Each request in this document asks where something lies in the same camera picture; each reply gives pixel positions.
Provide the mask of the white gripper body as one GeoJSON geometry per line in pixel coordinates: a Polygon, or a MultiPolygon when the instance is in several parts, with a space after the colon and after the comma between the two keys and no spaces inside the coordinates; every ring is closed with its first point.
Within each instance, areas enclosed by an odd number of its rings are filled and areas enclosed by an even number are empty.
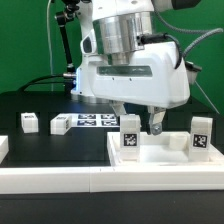
{"type": "Polygon", "coordinates": [[[129,58],[130,64],[124,66],[109,66],[102,56],[89,58],[89,84],[96,97],[163,108],[187,102],[187,71],[184,62],[175,69],[174,42],[148,44],[129,58]]]}

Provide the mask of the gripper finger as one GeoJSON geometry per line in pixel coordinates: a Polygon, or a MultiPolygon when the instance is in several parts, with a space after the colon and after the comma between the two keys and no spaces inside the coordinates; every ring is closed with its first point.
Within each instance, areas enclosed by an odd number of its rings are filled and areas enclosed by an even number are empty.
{"type": "Polygon", "coordinates": [[[161,107],[148,107],[149,120],[148,120],[148,133],[152,135],[159,135],[162,133],[162,121],[166,113],[165,108],[161,107]]]}
{"type": "Polygon", "coordinates": [[[126,110],[124,107],[124,103],[120,101],[112,101],[111,107],[116,116],[126,115],[126,110]]]}

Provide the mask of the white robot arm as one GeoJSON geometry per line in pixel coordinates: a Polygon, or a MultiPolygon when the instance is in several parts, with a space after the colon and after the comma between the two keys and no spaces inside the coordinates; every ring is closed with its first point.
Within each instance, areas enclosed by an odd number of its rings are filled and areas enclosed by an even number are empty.
{"type": "Polygon", "coordinates": [[[148,107],[148,132],[162,132],[169,108],[190,96],[187,64],[172,36],[154,31],[152,14],[196,6],[201,0],[81,0],[82,63],[72,94],[90,102],[107,100],[115,114],[124,105],[148,107]]]}

